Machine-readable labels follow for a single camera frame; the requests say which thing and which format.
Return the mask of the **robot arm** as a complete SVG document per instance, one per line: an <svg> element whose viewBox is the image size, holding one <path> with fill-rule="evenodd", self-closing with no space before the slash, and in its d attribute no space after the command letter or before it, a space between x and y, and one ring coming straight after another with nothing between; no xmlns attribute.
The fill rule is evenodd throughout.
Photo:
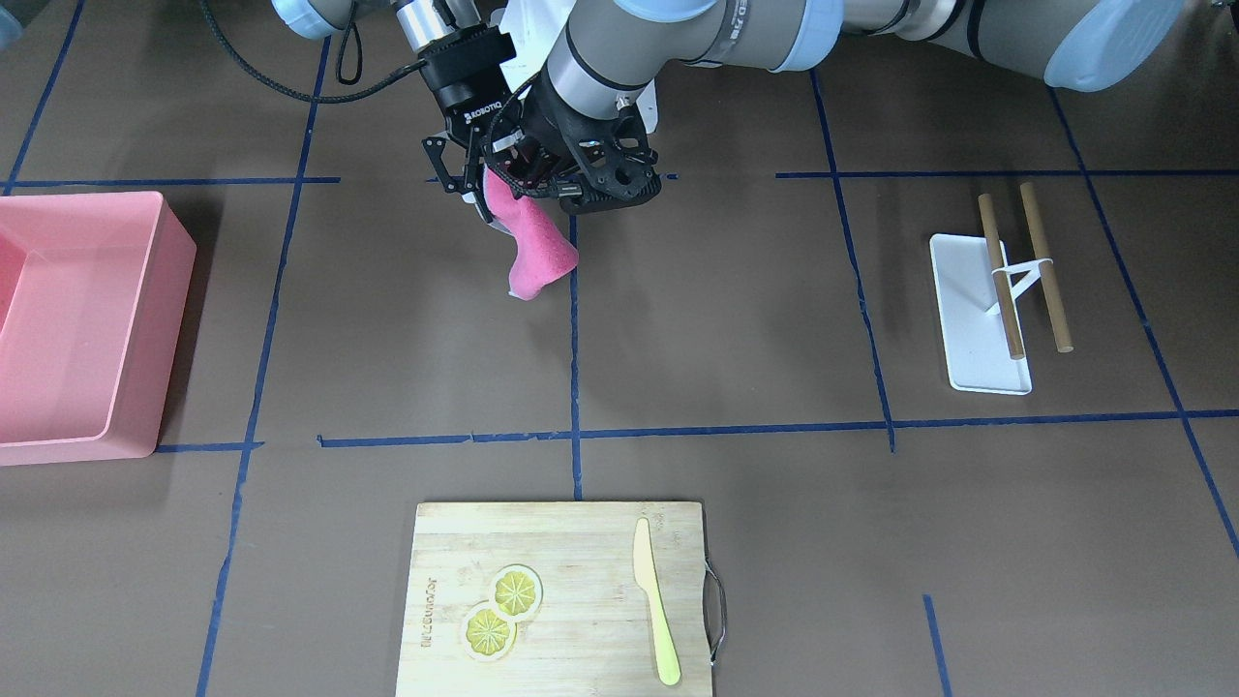
<svg viewBox="0 0 1239 697"><path fill-rule="evenodd" d="M311 105L348 105L421 76L444 119L441 132L424 140L439 184L473 204L483 222L496 220L484 199L484 158L492 146L484 135L510 134L499 124L501 106L512 92L501 66L515 54L510 37L486 21L473 1L274 1L278 19L305 40L337 36L361 48L359 19L384 15L399 25L410 66L395 68L375 84L338 97L313 97L276 84L275 92Z"/></svg>
<svg viewBox="0 0 1239 697"><path fill-rule="evenodd" d="M571 215L646 203L660 191L638 98L670 62L809 71L841 37L895 35L1070 92L1136 71L1181 1L576 1L543 66L501 103L522 137L487 167L513 196L558 198Z"/></svg>

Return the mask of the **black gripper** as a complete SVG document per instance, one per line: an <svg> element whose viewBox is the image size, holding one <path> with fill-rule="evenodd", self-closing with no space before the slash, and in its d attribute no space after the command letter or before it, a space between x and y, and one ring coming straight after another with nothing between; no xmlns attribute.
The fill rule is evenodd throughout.
<svg viewBox="0 0 1239 697"><path fill-rule="evenodd" d="M424 48L424 80L442 111L449 136L470 136L470 124L499 110L510 94L501 66L514 57L512 36L488 25L457 30ZM451 175L445 163L451 142L445 134L421 137L434 180L449 196L461 196L462 177ZM468 202L484 224L499 222L491 204L492 180L482 156L468 163Z"/></svg>
<svg viewBox="0 0 1239 697"><path fill-rule="evenodd" d="M633 99L615 118L577 113L535 74L501 102L489 124L489 172L515 198L554 199L567 215L646 204L659 196L658 154Z"/></svg>

